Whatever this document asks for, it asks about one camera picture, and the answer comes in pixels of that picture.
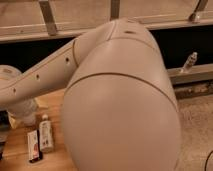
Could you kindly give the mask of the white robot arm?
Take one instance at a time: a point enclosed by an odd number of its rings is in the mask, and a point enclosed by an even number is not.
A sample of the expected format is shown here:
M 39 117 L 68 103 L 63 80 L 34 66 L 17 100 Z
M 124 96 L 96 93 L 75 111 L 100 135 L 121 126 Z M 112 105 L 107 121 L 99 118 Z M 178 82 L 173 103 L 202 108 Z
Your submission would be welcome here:
M 78 171 L 174 171 L 179 109 L 159 46 L 146 27 L 117 19 L 0 83 L 0 109 L 64 92 L 61 123 Z

